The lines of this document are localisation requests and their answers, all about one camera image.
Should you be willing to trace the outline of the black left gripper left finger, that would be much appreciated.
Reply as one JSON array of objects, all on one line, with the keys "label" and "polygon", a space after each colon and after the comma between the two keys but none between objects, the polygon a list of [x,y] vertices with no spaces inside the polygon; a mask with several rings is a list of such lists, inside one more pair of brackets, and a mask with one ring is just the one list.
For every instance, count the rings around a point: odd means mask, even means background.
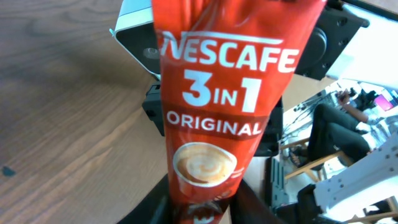
[{"label": "black left gripper left finger", "polygon": [[172,203],[169,195],[168,175],[117,224],[172,224]]}]

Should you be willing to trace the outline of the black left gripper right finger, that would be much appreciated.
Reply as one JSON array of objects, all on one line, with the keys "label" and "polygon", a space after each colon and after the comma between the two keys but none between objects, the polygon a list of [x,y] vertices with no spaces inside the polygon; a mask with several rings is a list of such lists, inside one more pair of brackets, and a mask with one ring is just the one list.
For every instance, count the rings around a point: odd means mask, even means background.
[{"label": "black left gripper right finger", "polygon": [[230,204],[232,224],[285,224],[242,180]]}]

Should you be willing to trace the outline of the red chocolate bar wrapper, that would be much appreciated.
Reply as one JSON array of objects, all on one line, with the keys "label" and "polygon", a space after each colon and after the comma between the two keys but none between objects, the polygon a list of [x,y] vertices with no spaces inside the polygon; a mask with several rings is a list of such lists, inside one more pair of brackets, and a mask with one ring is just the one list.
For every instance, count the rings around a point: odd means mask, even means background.
[{"label": "red chocolate bar wrapper", "polygon": [[324,0],[152,2],[174,223],[218,223]]}]

